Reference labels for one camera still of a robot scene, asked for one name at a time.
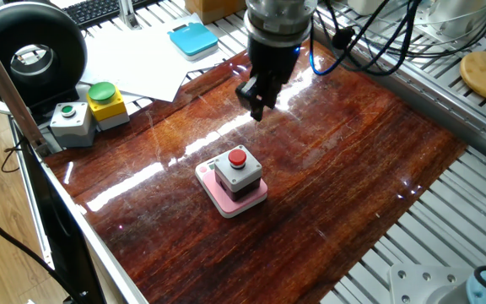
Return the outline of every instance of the glossy wooden board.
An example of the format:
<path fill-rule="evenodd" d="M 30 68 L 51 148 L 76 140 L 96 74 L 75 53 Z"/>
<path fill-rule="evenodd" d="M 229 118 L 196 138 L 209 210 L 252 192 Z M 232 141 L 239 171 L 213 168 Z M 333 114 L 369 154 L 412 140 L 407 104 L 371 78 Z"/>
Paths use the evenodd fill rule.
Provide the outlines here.
<path fill-rule="evenodd" d="M 150 302 L 318 302 L 465 149 L 362 74 L 314 75 L 308 51 L 262 122 L 234 93 L 240 54 L 94 148 L 46 159 Z M 269 193 L 227 220 L 194 169 L 238 144 Z"/>

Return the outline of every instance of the white container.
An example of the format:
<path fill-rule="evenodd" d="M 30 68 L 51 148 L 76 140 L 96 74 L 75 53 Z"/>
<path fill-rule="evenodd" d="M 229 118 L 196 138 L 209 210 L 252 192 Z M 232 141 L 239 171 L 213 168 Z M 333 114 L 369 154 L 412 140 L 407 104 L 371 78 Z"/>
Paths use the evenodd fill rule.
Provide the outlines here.
<path fill-rule="evenodd" d="M 348 5 L 355 13 L 362 16 L 372 14 L 384 0 L 348 0 Z"/>

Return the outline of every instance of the white paper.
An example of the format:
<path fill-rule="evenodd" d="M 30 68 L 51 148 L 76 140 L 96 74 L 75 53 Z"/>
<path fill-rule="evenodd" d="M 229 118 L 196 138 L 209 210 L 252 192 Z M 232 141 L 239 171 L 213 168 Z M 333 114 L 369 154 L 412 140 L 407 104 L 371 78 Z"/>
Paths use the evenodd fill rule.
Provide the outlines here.
<path fill-rule="evenodd" d="M 201 23 L 193 14 L 155 28 L 110 32 L 86 39 L 88 64 L 81 81 L 109 81 L 121 92 L 173 101 L 188 72 L 212 68 L 224 58 L 217 51 L 188 62 L 179 54 L 168 32 L 190 22 Z"/>

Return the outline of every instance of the metal bracket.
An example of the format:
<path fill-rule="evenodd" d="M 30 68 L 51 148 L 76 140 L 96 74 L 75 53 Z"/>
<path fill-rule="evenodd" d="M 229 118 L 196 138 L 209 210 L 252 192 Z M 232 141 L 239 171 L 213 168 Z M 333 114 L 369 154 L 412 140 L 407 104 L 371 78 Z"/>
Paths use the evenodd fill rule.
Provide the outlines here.
<path fill-rule="evenodd" d="M 121 21 L 131 30 L 141 30 L 142 26 L 138 24 L 132 0 L 119 0 L 119 17 Z"/>
<path fill-rule="evenodd" d="M 389 270 L 391 302 L 393 304 L 427 304 L 429 297 L 435 291 L 452 290 L 468 280 L 472 273 L 473 269 L 408 263 L 395 264 Z"/>

